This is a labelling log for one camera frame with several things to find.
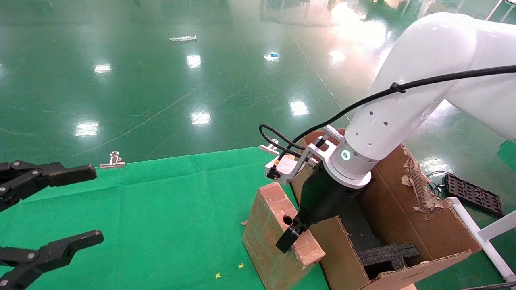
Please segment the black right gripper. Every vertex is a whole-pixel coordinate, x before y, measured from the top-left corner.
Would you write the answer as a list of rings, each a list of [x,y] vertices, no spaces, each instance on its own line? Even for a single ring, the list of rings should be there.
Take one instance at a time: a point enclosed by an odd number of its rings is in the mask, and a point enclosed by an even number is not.
[[[302,185],[298,217],[283,218],[288,227],[276,242],[276,247],[286,253],[311,225],[339,215],[361,191],[361,188],[340,184],[323,165],[318,165]]]

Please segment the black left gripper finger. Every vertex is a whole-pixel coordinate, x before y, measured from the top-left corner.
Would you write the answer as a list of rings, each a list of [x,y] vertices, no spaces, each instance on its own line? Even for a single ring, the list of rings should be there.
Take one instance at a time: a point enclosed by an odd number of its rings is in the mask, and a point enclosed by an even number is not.
[[[37,250],[4,246],[0,250],[1,265],[12,269],[2,275],[0,288],[25,290],[44,273],[68,266],[77,251],[103,241],[103,233],[93,230],[50,242]]]
[[[97,178],[92,165],[66,168],[62,163],[36,165],[22,160],[0,165],[0,211],[46,187],[59,187]]]

